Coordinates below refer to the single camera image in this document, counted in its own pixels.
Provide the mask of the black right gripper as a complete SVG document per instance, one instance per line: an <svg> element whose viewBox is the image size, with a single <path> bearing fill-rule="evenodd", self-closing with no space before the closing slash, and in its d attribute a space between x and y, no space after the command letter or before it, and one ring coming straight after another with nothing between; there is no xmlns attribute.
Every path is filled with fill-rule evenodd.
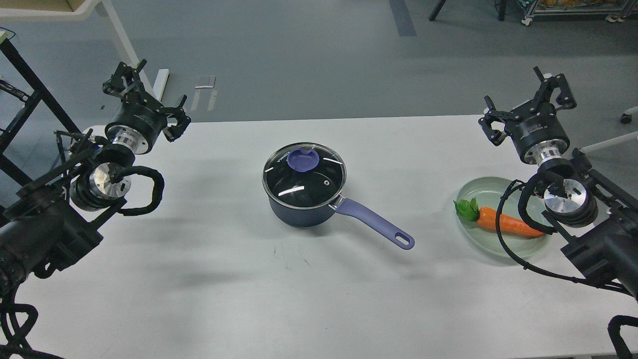
<svg viewBox="0 0 638 359"><path fill-rule="evenodd" d="M492 145L500 146L506 137L511 137L522 162L540 165L542 160L535 146L554 147L559 155L567 151L570 140L556 114L575 109L577 103L564 74L545 77L538 66L533 71L540 86L531 104L520 105L512 112L498 111L491 97L485 96L486 112L478 124ZM503 130L495 129L494 123L503 124Z"/></svg>

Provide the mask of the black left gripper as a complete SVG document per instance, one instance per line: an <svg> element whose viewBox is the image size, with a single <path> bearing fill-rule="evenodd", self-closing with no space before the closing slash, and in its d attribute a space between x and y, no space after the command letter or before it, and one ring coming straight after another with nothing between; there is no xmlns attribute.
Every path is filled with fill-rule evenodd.
<svg viewBox="0 0 638 359"><path fill-rule="evenodd" d="M141 71L146 63L142 59L136 67L132 67L120 62L110 79L102 84L105 95L121 101L112 122L105 127L106 137L113 144L127 146L135 155L150 152L161 131L167 141L176 141L191 123L184 109L186 95L182 95L175 106L163 105L161 115L141 105L148 104L148 92L141 80ZM167 119L177 122L167 125Z"/></svg>

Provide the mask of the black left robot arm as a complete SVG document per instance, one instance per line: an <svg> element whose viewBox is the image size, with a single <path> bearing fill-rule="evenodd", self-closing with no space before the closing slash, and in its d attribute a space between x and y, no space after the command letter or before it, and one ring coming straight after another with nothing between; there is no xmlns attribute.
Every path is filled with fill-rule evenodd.
<svg viewBox="0 0 638 359"><path fill-rule="evenodd" d="M37 309L14 300L29 277L50 277L76 264L103 240L100 227L114 214L140 216L159 206L165 187L160 172L135 166L137 155L149 153L160 134L173 142L191 122L186 96L176 106L162 104L141 79L142 59L132 67L120 63L103 92L121 101L104 136L57 131L71 139L69 156L50 172L29 182L18 202L4 210L1 227L1 331L6 343L1 357L51 359L32 349L26 336L38 319Z"/></svg>

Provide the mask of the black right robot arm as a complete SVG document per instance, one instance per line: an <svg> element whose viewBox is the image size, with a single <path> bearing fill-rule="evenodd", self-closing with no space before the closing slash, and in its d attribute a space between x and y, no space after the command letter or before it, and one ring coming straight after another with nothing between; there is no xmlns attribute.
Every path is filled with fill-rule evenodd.
<svg viewBox="0 0 638 359"><path fill-rule="evenodd" d="M530 100L511 111L499 111L489 96L479 125L495 146L511 138L525 164L538 166L528 181L512 181L497 205L495 229L506 254L525 270L592 288L637 298L637 200L592 167L582 150L566 159L570 141L557 112L576 107L563 74L544 75L535 67L540 86ZM561 252L582 277L559 275L516 255L504 242L501 212L519 190L522 222L544 234L560 234Z"/></svg>

